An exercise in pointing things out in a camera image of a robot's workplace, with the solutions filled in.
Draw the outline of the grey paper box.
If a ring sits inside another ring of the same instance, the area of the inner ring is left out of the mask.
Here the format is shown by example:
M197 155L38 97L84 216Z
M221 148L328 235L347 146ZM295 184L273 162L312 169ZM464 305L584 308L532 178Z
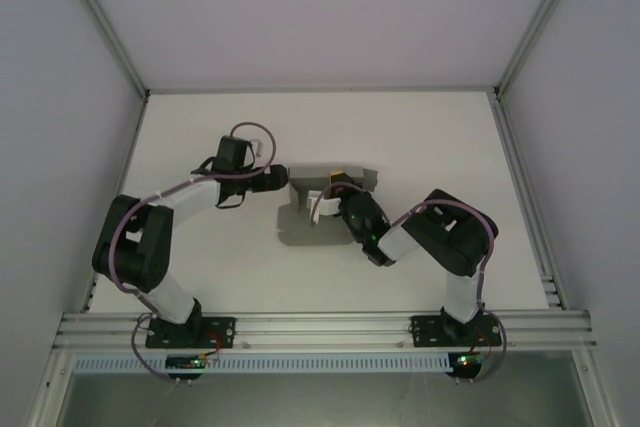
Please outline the grey paper box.
M360 164L298 163L288 167L289 203L278 209L277 229L279 241L289 247L342 246L354 242L344 221L337 217L322 216L312 227L308 202L310 191L321 191L329 185L332 171L344 171L373 192L378 184L378 171Z

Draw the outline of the right circuit board green light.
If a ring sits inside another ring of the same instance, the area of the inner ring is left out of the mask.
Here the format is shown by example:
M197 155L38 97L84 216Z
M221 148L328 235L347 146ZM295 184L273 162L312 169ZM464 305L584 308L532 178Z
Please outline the right circuit board green light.
M480 353L449 353L448 360L451 371L449 377L473 380L479 376L486 357Z

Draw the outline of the circuit board green light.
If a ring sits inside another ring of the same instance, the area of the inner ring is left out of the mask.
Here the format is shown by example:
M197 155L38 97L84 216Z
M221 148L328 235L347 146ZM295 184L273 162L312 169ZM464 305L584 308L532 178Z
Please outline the circuit board green light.
M164 368L172 379L195 380L210 370L219 357L213 352L198 355L170 355L164 362Z
M480 353L449 353L448 360L451 371L449 377L473 380L479 376L486 357Z

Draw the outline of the left circuit board green light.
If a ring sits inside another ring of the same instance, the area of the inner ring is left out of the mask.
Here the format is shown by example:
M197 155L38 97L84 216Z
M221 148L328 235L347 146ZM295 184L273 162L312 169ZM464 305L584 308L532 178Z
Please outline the left circuit board green light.
M172 379L195 380L210 370L219 357L213 352L198 355L170 355L164 362L164 368Z

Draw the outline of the left aluminium side rail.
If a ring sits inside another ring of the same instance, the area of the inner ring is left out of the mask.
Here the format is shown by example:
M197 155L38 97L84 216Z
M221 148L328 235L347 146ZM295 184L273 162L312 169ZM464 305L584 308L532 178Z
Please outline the left aluminium side rail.
M136 116L133 133L131 134L129 140L126 143L125 157L122 162L118 176L116 178L115 186L112 191L112 198L116 197L122 192L122 189L126 183L126 179L127 179L132 158L135 152L136 144L138 142L144 117L148 108L150 97L151 97L151 90L147 89L144 92L144 97L141 101L140 109ZM89 265L88 284L83 294L82 303L79 309L79 313L81 314L88 313L90 310L93 295L94 295L94 290L97 285L97 278L98 278L98 274L93 270L92 265Z

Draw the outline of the aluminium side rail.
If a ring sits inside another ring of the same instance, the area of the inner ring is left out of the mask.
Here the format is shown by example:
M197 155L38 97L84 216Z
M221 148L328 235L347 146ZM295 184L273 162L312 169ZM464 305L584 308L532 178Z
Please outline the aluminium side rail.
M144 117L148 108L150 97L151 97L151 90L147 89L144 92L144 97L141 101L140 109L136 116L133 133L131 134L129 140L126 143L125 157L122 162L118 176L116 178L115 186L112 191L112 198L116 197L122 192L122 189L126 183L126 179L127 179L132 158L135 152L136 144L138 142ZM97 285L97 278L98 278L98 274L93 270L92 265L89 265L88 284L83 294L82 303L79 309L79 313L81 314L88 313L90 310L93 295L94 295L94 290Z
M517 136L497 87L488 94L533 255L551 308L567 310L562 279Z

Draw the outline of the aluminium cross rail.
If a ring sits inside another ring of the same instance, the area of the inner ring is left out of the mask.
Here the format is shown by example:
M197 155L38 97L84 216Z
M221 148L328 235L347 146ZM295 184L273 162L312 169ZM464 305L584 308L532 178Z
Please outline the aluminium cross rail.
M589 314L570 310L502 311L512 351L594 350ZM233 353L409 352L415 349L406 312L238 314ZM135 314L65 314L55 350L125 352Z

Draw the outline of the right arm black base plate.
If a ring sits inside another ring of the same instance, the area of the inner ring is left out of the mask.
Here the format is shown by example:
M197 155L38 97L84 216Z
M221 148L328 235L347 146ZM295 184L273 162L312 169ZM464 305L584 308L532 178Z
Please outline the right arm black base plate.
M458 322L444 312L437 315L415 315L410 318L409 332L413 345L417 348L503 345L497 321L486 313L478 313L466 324Z

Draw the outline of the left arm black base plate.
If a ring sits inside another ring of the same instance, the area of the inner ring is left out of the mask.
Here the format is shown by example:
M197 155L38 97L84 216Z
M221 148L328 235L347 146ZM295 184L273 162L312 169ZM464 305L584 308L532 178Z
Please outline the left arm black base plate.
M145 347L148 349L231 349L236 333L234 317L205 316L184 324L159 318L150 321Z

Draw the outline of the right aluminium side rail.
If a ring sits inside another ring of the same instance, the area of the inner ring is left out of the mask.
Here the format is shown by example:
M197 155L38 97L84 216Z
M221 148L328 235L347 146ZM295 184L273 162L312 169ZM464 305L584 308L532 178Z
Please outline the right aluminium side rail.
M497 87L488 94L533 255L551 308L567 310L562 279L517 136Z

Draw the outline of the left aluminium corner post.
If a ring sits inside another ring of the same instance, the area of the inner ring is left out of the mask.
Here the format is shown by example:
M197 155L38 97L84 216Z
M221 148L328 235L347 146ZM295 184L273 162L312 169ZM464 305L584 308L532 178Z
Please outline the left aluminium corner post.
M148 98L149 89L143 82L134 63L132 62L124 44L118 37L112 22L108 18L99 0L79 0L82 7L91 19L94 27L104 41L107 49L115 60L133 90L142 100Z

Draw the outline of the aluminium corner post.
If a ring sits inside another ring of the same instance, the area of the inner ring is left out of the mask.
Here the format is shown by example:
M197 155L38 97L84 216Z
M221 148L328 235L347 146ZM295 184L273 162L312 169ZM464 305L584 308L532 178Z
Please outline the aluminium corner post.
M133 90L142 100L148 98L149 89L143 82L134 63L132 62L124 44L118 37L112 22L108 18L99 0L79 0L82 7L91 19L94 27L104 41L107 49L115 60Z
M515 84L521 70L533 52L540 36L551 20L561 0L539 0L506 67L494 86L496 98L502 101Z

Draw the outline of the right aluminium corner post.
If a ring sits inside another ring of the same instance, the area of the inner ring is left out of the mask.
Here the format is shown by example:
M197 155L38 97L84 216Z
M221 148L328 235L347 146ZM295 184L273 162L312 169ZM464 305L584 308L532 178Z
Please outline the right aluminium corner post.
M540 36L551 20L561 0L539 0L506 67L494 86L496 98L502 101L515 84L521 70L533 52Z

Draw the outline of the right aluminium frame leg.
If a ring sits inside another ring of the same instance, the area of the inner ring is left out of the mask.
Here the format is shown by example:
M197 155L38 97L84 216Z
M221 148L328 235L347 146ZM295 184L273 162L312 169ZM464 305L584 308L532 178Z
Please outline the right aluminium frame leg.
M618 427L594 353L580 349L574 350L572 356L593 426Z

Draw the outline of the aluminium frame leg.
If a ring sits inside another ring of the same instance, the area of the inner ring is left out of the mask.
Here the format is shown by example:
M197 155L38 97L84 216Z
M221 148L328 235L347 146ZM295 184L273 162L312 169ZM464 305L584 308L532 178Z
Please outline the aluminium frame leg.
M48 358L26 427L56 427L73 375L75 355L54 350Z
M574 350L572 356L593 426L618 427L594 353L580 349Z

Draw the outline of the left aluminium frame leg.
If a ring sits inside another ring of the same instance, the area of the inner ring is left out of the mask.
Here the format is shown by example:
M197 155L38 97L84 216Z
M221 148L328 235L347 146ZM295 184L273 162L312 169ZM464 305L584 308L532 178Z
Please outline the left aluminium frame leg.
M56 427L73 375L75 355L54 350L48 358L26 427Z

